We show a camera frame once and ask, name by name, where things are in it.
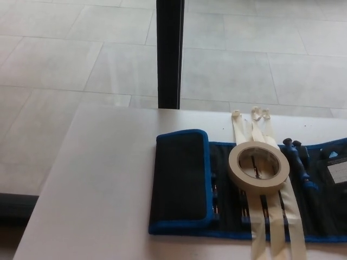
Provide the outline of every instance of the masking tape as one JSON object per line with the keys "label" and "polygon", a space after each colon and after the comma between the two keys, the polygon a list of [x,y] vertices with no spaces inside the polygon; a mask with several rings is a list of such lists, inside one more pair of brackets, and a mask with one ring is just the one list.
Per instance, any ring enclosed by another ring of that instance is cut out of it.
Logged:
{"label": "masking tape", "polygon": [[[268,109],[263,110],[263,116],[265,119],[265,140],[268,144],[276,147],[279,150],[274,138],[271,117]],[[280,192],[285,207],[285,214],[288,220],[292,259],[307,260],[303,223],[301,221],[300,211],[290,178],[286,179]]]}
{"label": "masking tape", "polygon": [[[269,179],[257,179],[245,173],[239,164],[243,158],[257,155],[272,162],[276,174]],[[229,155],[229,176],[241,189],[252,194],[274,194],[283,187],[289,175],[286,157],[273,146],[264,142],[244,142],[235,146]]]}
{"label": "masking tape", "polygon": [[[262,116],[265,119],[264,134],[258,126],[258,121]],[[277,143],[273,138],[274,134],[270,122],[270,114],[268,109],[261,111],[260,108],[253,107],[252,124],[253,136],[257,139],[257,141],[265,142],[278,149]],[[258,159],[258,161],[256,161],[256,165],[264,177],[269,178],[269,176],[273,176],[274,169],[268,162]],[[270,225],[271,256],[274,260],[286,260],[287,256],[285,244],[284,218],[278,192],[267,195],[266,202]]]}
{"label": "masking tape", "polygon": [[[232,121],[234,126],[234,133],[236,143],[239,145],[243,142],[252,141],[252,125],[246,121],[246,131],[247,138],[243,132],[243,121],[242,116],[238,110],[232,113]],[[250,158],[244,160],[242,162],[250,170],[250,174],[254,173],[254,169],[252,167],[248,167],[252,165],[252,161]],[[251,249],[251,259],[252,260],[266,260],[266,240],[265,240],[265,220],[264,215],[262,213],[262,205],[260,196],[254,196],[245,192],[248,202],[248,210],[250,217],[250,227],[252,230],[252,249]]]}

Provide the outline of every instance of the tile floor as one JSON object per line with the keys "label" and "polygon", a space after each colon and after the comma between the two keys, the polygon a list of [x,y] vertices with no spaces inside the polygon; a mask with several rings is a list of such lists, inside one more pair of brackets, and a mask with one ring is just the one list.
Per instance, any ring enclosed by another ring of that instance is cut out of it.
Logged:
{"label": "tile floor", "polygon": [[[40,194],[80,103],[157,107],[155,7],[0,0],[0,192]],[[186,0],[181,94],[347,118],[347,0]]]}

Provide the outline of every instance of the tool roll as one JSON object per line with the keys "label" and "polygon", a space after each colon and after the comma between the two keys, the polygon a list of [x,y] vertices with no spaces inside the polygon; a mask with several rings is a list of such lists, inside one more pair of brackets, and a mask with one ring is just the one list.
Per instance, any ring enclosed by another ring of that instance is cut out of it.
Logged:
{"label": "tool roll", "polygon": [[[306,176],[298,174],[290,147],[280,149],[289,162],[305,242],[347,242],[347,178],[341,169],[347,161],[347,139],[306,147],[293,144]],[[252,239],[247,197],[229,177],[229,154],[235,146],[209,142],[199,129],[157,137],[150,234]],[[266,199],[260,198],[269,241]],[[289,241],[281,196],[280,201]]]}

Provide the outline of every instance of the blue screwdriver handle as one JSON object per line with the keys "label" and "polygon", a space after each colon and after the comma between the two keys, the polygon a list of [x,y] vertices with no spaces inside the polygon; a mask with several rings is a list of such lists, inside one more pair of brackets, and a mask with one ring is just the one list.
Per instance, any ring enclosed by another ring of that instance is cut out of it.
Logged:
{"label": "blue screwdriver handle", "polygon": [[283,144],[286,147],[287,155],[295,168],[295,171],[299,174],[302,181],[308,181],[310,176],[307,174],[303,163],[300,160],[299,152],[293,145],[292,139],[287,138],[283,140]]}

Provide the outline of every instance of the black pole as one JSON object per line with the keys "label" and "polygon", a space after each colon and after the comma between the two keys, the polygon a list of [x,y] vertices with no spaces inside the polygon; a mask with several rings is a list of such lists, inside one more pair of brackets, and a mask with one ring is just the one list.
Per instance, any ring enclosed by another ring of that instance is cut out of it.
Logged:
{"label": "black pole", "polygon": [[157,0],[158,107],[179,109],[184,0]]}
{"label": "black pole", "polygon": [[0,226],[26,226],[38,196],[0,193]]}

